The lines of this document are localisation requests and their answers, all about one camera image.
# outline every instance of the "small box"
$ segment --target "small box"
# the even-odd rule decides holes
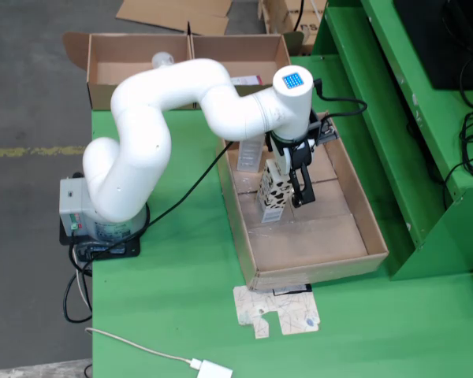
[[[291,189],[289,176],[279,173],[274,159],[267,159],[256,196],[256,203],[261,211],[261,223],[276,222],[281,219],[291,195]]]

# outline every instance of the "concrete floor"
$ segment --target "concrete floor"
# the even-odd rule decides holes
[[[45,148],[91,137],[85,74],[63,32],[173,32],[116,20],[121,3],[0,0],[0,369],[91,357],[88,324],[61,312],[73,269],[58,244],[59,180],[81,170],[82,148]],[[264,32],[256,3],[234,0],[228,34]],[[75,293],[70,310],[82,317]]]

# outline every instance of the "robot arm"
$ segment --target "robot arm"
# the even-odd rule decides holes
[[[163,111],[198,102],[215,135],[241,141],[274,130],[284,142],[307,134],[313,79],[299,66],[274,76],[273,86],[240,97],[218,62],[195,59],[134,75],[112,96],[120,142],[95,139],[83,167],[96,212],[109,222],[132,219],[145,205],[170,157]]]

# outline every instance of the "cable connector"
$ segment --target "cable connector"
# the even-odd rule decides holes
[[[207,360],[200,361],[193,358],[190,366],[194,370],[199,370],[197,378],[231,378],[233,374],[233,370]]]

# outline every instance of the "green table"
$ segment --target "green table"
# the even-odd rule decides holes
[[[324,17],[314,52],[337,57],[353,95],[367,102],[361,126],[377,158],[362,161],[383,168],[407,229],[406,247],[399,254],[389,247],[399,260],[394,277],[470,272],[473,178],[462,167],[452,174],[445,197],[453,204],[445,210],[443,187],[430,178],[419,144],[407,131],[411,112],[445,179],[460,162],[458,135],[469,108],[458,91],[432,88],[393,0],[332,0]],[[473,91],[467,95],[473,101]],[[473,146],[469,149],[473,156]],[[394,236],[384,236],[395,243]]]
[[[340,88],[340,95],[350,90],[336,68],[338,57],[298,59],[295,63],[324,75],[327,90]],[[322,105],[315,99],[316,109]],[[153,217],[174,204],[215,156],[216,138],[200,111],[169,112],[166,120],[172,157],[149,202]],[[356,117],[337,126],[383,233],[394,236],[389,248],[399,250],[406,228],[382,167],[365,167],[364,159],[376,152],[358,127],[361,122]],[[93,112],[92,123],[95,138],[117,137],[110,112]],[[94,264],[95,328],[165,353],[229,366],[235,378],[473,376],[470,275],[391,282],[382,267],[317,284],[319,332],[283,336],[271,313],[266,316],[270,338],[255,340],[253,329],[237,321],[233,287],[244,285],[244,278],[216,170],[142,237],[141,246],[137,258]],[[93,367],[95,378],[196,376],[186,364],[101,335],[93,336]]]

